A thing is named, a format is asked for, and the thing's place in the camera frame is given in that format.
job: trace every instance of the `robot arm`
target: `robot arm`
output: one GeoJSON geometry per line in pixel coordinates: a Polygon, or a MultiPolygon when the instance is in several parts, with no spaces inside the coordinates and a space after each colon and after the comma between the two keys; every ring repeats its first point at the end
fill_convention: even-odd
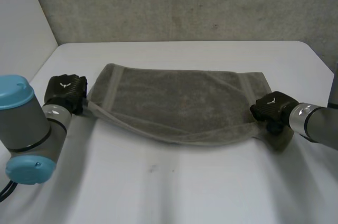
{"type": "Polygon", "coordinates": [[[258,99],[250,110],[256,120],[268,122],[268,130],[286,125],[311,142],[338,150],[338,67],[327,108],[298,103],[276,91],[258,99]]]}
{"type": "Polygon", "coordinates": [[[52,77],[41,107],[25,78],[0,76],[0,140],[11,153],[6,174],[13,182],[36,184],[51,177],[86,92],[85,77],[52,77]]]}

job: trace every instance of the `table surface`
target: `table surface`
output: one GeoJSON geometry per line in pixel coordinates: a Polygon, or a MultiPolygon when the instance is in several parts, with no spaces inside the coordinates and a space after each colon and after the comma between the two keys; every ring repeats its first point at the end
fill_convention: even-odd
{"type": "MultiPolygon", "coordinates": [[[[148,69],[261,71],[272,90],[325,106],[333,73],[301,42],[75,43],[56,49],[31,84],[86,76],[107,63],[148,69]]],[[[0,188],[9,158],[0,147],[0,188]]],[[[173,146],[74,117],[47,183],[19,185],[0,223],[337,223],[338,152],[295,135],[280,155],[255,139],[173,146]]]]}

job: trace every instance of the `folded towel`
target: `folded towel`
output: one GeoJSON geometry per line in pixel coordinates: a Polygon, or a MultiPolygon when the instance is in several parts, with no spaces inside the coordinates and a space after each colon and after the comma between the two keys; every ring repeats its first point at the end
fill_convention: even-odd
{"type": "Polygon", "coordinates": [[[270,93],[261,72],[150,70],[105,66],[88,94],[97,117],[159,141],[215,146],[257,138],[281,152],[293,131],[278,136],[250,106],[270,93]]]}

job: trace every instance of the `concrete wall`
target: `concrete wall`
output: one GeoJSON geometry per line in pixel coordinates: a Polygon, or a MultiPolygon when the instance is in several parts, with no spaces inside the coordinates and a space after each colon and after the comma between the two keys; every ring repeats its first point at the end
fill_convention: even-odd
{"type": "Polygon", "coordinates": [[[338,60],[338,0],[39,1],[59,44],[299,40],[338,60]]]}

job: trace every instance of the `black cable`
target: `black cable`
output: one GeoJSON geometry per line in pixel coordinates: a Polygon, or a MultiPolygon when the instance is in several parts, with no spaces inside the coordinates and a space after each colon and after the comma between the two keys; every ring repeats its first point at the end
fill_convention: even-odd
{"type": "Polygon", "coordinates": [[[0,202],[7,199],[12,194],[12,192],[15,190],[16,186],[17,186],[17,183],[10,181],[8,185],[0,193],[0,202]]]}
{"type": "Polygon", "coordinates": [[[11,180],[8,185],[6,185],[6,187],[0,192],[0,197],[2,196],[2,194],[4,194],[9,188],[10,186],[13,184],[13,181],[11,180]]]}

